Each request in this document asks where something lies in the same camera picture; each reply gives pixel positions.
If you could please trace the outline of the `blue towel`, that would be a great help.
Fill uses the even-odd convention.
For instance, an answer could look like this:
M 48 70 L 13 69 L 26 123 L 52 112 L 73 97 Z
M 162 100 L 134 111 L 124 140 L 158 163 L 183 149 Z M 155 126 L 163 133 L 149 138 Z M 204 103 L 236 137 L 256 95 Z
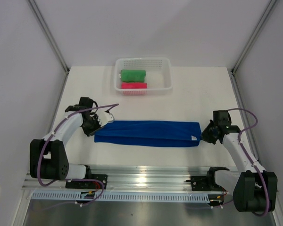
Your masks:
M 195 147 L 200 144 L 198 122 L 114 121 L 97 131 L 96 143 L 149 147 Z

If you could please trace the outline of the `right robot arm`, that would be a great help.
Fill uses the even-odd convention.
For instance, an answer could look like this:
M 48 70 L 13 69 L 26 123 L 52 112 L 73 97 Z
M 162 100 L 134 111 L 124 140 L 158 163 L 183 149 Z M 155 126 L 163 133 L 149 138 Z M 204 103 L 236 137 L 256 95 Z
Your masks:
M 275 209 L 278 179 L 246 149 L 242 134 L 247 128 L 232 125 L 229 112 L 214 111 L 201 139 L 209 144 L 220 142 L 230 154 L 239 175 L 235 176 L 228 168 L 211 167 L 207 172 L 206 185 L 211 190 L 222 187 L 229 192 L 239 212 L 251 212 L 263 217 Z

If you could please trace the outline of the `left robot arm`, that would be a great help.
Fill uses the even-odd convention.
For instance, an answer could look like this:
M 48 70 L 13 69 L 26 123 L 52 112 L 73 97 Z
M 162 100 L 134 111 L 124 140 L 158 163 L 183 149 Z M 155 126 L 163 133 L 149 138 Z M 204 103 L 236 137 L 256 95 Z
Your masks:
M 90 137 L 104 127 L 101 116 L 109 112 L 99 112 L 97 102 L 89 97 L 81 97 L 79 103 L 66 108 L 62 120 L 54 130 L 42 139 L 34 139 L 30 143 L 30 175 L 53 181 L 76 179 L 82 188 L 88 188 L 93 183 L 93 177 L 88 174 L 87 167 L 74 166 L 68 162 L 66 144 L 79 128 Z

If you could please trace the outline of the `pink towel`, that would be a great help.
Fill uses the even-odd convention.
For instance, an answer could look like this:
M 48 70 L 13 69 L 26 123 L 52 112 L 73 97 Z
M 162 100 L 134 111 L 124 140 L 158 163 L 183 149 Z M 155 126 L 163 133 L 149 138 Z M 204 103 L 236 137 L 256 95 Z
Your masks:
M 121 89 L 147 89 L 145 82 L 122 82 Z

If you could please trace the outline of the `green towel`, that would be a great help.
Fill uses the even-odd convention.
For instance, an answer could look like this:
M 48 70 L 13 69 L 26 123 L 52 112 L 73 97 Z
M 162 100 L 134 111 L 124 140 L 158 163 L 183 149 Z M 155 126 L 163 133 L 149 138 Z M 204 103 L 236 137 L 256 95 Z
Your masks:
M 129 70 L 123 69 L 120 73 L 122 82 L 145 82 L 145 70 Z

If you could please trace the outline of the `white plastic basket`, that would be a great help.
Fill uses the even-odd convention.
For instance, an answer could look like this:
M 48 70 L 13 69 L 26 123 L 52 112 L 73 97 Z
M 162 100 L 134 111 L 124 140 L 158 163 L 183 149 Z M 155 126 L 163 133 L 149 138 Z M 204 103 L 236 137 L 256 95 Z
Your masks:
M 165 57 L 120 58 L 113 78 L 115 91 L 125 96 L 165 95 L 173 88 L 171 63 Z

